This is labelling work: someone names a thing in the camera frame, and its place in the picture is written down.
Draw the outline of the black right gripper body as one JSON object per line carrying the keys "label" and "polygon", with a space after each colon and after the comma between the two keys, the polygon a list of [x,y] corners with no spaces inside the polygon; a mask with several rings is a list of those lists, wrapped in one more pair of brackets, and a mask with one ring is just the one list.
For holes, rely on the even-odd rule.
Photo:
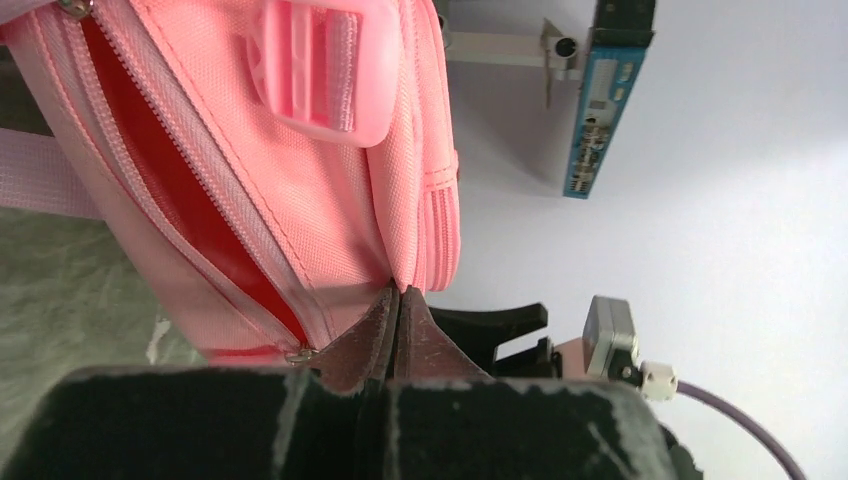
{"label": "black right gripper body", "polygon": [[548,310],[541,303],[499,311],[461,311],[432,307],[436,325],[478,367],[493,377],[562,377],[562,355],[550,338],[541,337],[532,348],[497,357],[498,348],[511,340],[535,333],[548,325]]}

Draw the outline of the pink student backpack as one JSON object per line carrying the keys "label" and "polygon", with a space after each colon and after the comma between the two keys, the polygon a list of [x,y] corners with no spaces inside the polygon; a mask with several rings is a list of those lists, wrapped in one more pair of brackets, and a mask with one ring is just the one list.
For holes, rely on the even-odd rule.
{"label": "pink student backpack", "polygon": [[461,248],[431,1],[5,1],[60,151],[207,360],[320,350]]}

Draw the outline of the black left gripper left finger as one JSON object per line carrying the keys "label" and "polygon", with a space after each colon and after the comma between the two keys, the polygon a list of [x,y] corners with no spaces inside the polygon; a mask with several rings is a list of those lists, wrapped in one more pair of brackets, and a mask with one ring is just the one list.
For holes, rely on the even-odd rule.
{"label": "black left gripper left finger", "polygon": [[313,356],[308,368],[340,395],[358,393],[371,380],[382,383],[393,358],[399,307],[397,285],[387,284],[360,320]]}

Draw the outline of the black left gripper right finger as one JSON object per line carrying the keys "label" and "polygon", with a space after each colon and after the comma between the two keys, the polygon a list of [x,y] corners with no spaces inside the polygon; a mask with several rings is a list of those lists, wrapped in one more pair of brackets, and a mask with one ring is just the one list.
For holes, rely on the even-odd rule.
{"label": "black left gripper right finger", "polygon": [[402,295],[394,354],[394,381],[407,385],[471,385],[491,376],[435,323],[422,292]]}

